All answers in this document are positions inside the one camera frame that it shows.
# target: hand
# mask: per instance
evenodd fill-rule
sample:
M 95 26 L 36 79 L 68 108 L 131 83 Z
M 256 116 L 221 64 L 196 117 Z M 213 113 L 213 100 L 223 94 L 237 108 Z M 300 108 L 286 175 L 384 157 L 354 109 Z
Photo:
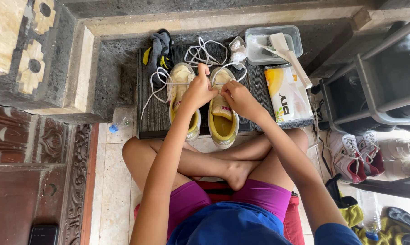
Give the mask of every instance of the hand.
M 251 121 L 260 119 L 261 115 L 270 116 L 268 111 L 262 107 L 252 96 L 249 90 L 237 81 L 230 81 L 221 88 L 223 96 L 233 109 L 240 116 Z
M 211 83 L 207 77 L 207 75 L 209 75 L 208 66 L 199 63 L 197 69 L 199 75 L 190 82 L 187 91 L 182 96 L 182 103 L 180 104 L 180 108 L 188 107 L 192 112 L 218 95 L 218 89 L 211 87 Z

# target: smartphone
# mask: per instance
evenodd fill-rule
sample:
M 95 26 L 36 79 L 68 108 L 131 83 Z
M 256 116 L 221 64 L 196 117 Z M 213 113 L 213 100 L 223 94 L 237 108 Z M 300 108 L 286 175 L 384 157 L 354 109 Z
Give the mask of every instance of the smartphone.
M 29 245 L 56 245 L 58 238 L 57 225 L 35 225 L 31 228 Z

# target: tile floor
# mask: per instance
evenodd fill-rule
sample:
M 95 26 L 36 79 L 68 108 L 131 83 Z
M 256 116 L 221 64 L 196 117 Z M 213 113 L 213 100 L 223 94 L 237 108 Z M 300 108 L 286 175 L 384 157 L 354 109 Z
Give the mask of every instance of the tile floor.
M 115 114 L 122 113 L 124 109 L 116 109 Z M 142 193 L 132 180 L 122 156 L 122 147 L 125 142 L 135 136 L 135 127 L 130 127 L 115 134 L 108 131 L 109 124 L 100 124 L 99 140 L 96 163 L 96 180 L 93 199 L 92 226 L 90 233 L 91 245 L 127 245 L 131 238 L 134 226 L 133 211 L 140 203 Z M 304 128 L 311 145 L 316 141 L 311 127 Z M 255 137 L 257 132 L 242 133 L 237 136 L 235 145 L 246 142 Z M 320 132 L 320 137 L 325 139 L 327 132 Z M 390 133 L 378 133 L 378 138 L 409 138 L 410 133 L 393 131 Z M 200 137 L 191 143 L 201 152 L 212 152 L 218 149 L 214 146 L 211 138 Z M 321 144 L 308 150 L 308 156 L 316 166 L 318 173 L 327 181 L 330 176 L 321 159 Z M 324 156 L 330 162 L 330 153 L 325 149 Z M 345 184 L 339 185 L 344 195 L 355 197 L 356 189 Z M 398 198 L 378 194 L 381 208 L 395 206 L 410 213 L 410 199 Z M 311 228 L 303 209 L 303 203 L 299 206 L 300 218 L 306 245 L 313 245 L 314 239 Z

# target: water bottle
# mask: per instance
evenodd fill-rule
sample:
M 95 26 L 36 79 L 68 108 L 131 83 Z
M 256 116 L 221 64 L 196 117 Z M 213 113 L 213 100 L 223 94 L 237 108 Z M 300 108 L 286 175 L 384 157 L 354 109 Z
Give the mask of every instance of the water bottle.
M 114 133 L 126 129 L 127 127 L 134 125 L 135 117 L 136 107 L 132 106 L 126 109 L 125 113 L 116 115 L 113 118 L 113 125 L 111 125 L 108 130 Z
M 368 239 L 378 241 L 377 233 L 381 229 L 380 211 L 378 210 L 377 195 L 370 191 L 357 191 L 359 206 L 364 213 L 362 225 Z

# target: white sneaker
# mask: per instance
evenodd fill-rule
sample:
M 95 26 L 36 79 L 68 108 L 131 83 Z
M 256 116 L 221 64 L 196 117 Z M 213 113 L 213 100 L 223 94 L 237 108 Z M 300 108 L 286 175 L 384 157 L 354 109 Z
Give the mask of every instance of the white sneaker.
M 364 162 L 353 135 L 331 130 L 326 144 L 330 148 L 335 175 L 342 174 L 341 180 L 348 183 L 357 184 L 366 180 Z
M 369 176 L 379 176 L 384 173 L 383 156 L 378 147 L 377 135 L 375 132 L 356 136 L 358 150 L 364 161 L 365 173 Z
M 380 142 L 383 158 L 386 160 L 410 159 L 410 140 L 393 139 Z
M 385 175 L 392 181 L 410 177 L 410 160 L 385 161 Z
M 219 70 L 220 68 L 214 69 L 211 78 L 215 76 L 213 87 L 217 88 L 220 93 L 223 85 L 217 85 L 217 83 L 227 83 L 236 79 L 230 70 L 226 68 Z M 208 127 L 212 141 L 219 149 L 227 149 L 232 146 L 240 127 L 240 118 L 220 94 L 209 103 Z
M 194 78 L 195 74 L 191 66 L 187 63 L 176 64 L 172 71 L 170 72 L 170 77 L 174 83 L 190 83 Z M 170 124 L 175 119 L 176 112 L 182 101 L 182 96 L 188 89 L 189 85 L 173 85 L 172 94 L 169 101 L 169 118 Z M 188 128 L 188 134 L 185 139 L 186 142 L 195 141 L 201 132 L 201 113 L 199 109 L 194 112 L 191 117 L 190 126 Z

